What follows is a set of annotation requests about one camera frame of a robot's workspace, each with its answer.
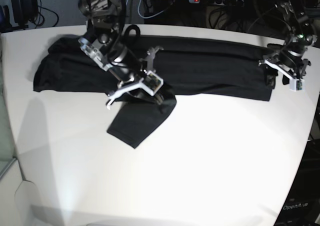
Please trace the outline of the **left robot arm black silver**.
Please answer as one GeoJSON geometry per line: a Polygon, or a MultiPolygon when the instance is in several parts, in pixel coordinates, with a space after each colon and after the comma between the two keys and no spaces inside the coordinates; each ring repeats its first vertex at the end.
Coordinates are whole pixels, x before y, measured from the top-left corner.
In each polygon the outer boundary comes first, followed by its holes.
{"type": "Polygon", "coordinates": [[[305,87],[306,68],[311,65],[303,56],[317,42],[318,36],[303,0],[273,0],[273,4],[283,16],[288,34],[283,45],[268,45],[272,53],[264,55],[258,65],[282,73],[291,91],[301,91],[305,87]]]}

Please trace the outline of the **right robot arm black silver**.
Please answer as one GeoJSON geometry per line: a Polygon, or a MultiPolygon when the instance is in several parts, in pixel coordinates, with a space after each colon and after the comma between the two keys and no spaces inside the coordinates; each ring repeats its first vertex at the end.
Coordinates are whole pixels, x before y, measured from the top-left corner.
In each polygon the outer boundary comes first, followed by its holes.
{"type": "Polygon", "coordinates": [[[150,47],[145,58],[137,58],[127,47],[123,36],[126,0],[79,0],[78,8],[87,18],[87,31],[78,40],[80,49],[118,80],[116,90],[108,93],[106,106],[110,108],[125,94],[162,104],[164,80],[156,74],[154,59],[163,47],[150,47]]]}

